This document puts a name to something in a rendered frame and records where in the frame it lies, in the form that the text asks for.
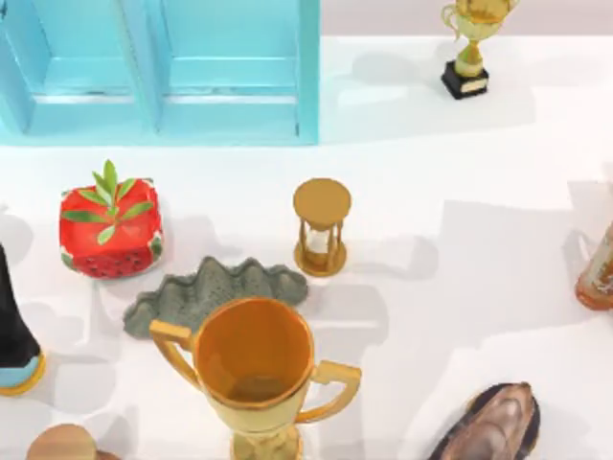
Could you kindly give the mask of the wooden hourglass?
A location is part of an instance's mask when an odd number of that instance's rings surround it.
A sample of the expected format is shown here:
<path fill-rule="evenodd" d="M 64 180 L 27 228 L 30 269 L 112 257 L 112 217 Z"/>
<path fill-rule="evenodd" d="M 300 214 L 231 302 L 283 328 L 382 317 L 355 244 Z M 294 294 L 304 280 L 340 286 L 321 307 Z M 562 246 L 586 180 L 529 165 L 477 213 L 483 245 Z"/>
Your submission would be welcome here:
<path fill-rule="evenodd" d="M 342 230 L 351 206 L 349 190 L 332 178 L 311 178 L 296 189 L 293 207 L 300 228 L 294 260 L 303 272 L 329 277 L 343 268 L 347 249 Z"/>

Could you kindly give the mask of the grey mountain-shaped ornament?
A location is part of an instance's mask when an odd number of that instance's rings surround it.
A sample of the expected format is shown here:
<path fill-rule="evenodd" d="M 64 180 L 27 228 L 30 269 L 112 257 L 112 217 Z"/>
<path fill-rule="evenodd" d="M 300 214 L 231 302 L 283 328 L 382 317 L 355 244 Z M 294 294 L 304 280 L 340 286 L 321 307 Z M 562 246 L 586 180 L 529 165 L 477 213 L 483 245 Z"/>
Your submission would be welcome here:
<path fill-rule="evenodd" d="M 283 264 L 266 267 L 247 258 L 229 266 L 206 256 L 196 272 L 168 274 L 157 289 L 139 293 L 124 313 L 124 331 L 149 339 L 149 325 L 159 319 L 195 332 L 212 311 L 232 300 L 263 296 L 295 307 L 307 295 L 307 278 Z"/>

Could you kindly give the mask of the large gold trophy cup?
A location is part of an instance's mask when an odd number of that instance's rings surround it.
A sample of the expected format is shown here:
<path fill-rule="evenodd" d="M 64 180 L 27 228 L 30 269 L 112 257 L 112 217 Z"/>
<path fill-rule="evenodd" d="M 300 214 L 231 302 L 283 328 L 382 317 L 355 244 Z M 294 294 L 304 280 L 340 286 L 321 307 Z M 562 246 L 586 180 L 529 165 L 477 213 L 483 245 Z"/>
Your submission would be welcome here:
<path fill-rule="evenodd" d="M 197 332 L 154 320 L 149 334 L 232 430 L 231 460 L 303 460 L 297 426 L 342 411 L 361 382 L 356 367 L 315 362 L 307 322 L 275 299 L 231 301 Z"/>

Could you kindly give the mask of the light blue rack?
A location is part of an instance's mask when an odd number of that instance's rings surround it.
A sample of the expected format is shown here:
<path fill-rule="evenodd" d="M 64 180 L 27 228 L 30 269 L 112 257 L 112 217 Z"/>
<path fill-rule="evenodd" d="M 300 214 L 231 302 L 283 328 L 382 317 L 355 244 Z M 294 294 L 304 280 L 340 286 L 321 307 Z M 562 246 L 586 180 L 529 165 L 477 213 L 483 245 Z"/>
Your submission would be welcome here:
<path fill-rule="evenodd" d="M 0 145 L 313 145 L 321 0 L 0 0 Z"/>

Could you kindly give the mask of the red watermelon plant pot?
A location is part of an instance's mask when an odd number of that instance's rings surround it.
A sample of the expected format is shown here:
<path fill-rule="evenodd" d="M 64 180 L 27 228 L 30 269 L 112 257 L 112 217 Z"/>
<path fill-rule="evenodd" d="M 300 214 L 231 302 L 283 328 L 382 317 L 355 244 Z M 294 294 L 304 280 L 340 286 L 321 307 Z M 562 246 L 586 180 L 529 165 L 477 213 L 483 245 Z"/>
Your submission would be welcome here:
<path fill-rule="evenodd" d="M 164 249 L 158 195 L 149 178 L 120 179 L 107 160 L 95 183 L 62 194 L 59 245 L 64 264 L 94 279 L 141 273 Z"/>

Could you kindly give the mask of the small gold trophy black base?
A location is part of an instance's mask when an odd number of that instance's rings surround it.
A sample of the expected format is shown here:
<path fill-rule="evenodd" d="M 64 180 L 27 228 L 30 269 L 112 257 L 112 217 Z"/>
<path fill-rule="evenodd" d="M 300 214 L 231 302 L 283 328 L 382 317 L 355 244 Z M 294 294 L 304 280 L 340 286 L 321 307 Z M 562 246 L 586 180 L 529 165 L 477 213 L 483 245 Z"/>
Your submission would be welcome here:
<path fill-rule="evenodd" d="M 484 67 L 479 43 L 495 35 L 508 14 L 521 0 L 455 0 L 442 8 L 444 25 L 453 30 L 455 39 L 467 39 L 467 45 L 454 60 L 446 63 L 442 82 L 449 93 L 461 100 L 488 90 L 488 72 Z"/>

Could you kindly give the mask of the brown leather shoe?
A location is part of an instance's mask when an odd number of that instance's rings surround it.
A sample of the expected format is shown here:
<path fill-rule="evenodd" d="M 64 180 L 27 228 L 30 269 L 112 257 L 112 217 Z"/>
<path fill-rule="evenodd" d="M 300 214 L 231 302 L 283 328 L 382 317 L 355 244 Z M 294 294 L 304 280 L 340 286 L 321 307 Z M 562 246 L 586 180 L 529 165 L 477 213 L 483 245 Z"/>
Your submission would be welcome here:
<path fill-rule="evenodd" d="M 526 460 L 540 429 L 529 383 L 497 383 L 477 395 L 427 460 Z"/>

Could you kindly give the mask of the orange bottle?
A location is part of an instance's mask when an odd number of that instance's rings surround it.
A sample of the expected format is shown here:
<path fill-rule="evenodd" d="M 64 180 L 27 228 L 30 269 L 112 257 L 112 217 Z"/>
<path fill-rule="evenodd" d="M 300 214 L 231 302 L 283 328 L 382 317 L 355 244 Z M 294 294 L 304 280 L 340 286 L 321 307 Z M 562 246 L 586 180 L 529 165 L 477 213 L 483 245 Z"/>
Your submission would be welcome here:
<path fill-rule="evenodd" d="M 613 310 L 613 223 L 579 275 L 575 295 L 592 311 Z"/>

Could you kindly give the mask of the black bottle with blue base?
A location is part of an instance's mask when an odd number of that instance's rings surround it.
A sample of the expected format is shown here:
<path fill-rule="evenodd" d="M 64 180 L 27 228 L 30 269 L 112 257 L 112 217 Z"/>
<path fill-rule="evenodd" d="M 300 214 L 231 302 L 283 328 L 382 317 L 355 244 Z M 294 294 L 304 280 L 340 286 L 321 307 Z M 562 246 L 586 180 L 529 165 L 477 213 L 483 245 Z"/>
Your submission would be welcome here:
<path fill-rule="evenodd" d="M 14 298 L 4 246 L 0 243 L 0 396 L 18 396 L 41 379 L 46 358 Z"/>

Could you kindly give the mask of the round wooden-topped object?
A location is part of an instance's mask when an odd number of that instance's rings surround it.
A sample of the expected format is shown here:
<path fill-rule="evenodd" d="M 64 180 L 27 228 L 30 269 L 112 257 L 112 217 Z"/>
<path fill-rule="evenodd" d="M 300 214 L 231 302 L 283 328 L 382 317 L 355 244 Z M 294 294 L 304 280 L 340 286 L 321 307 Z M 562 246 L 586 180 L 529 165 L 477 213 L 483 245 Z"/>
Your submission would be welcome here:
<path fill-rule="evenodd" d="M 81 425 L 62 424 L 43 431 L 30 445 L 26 460 L 122 460 L 100 450 Z"/>

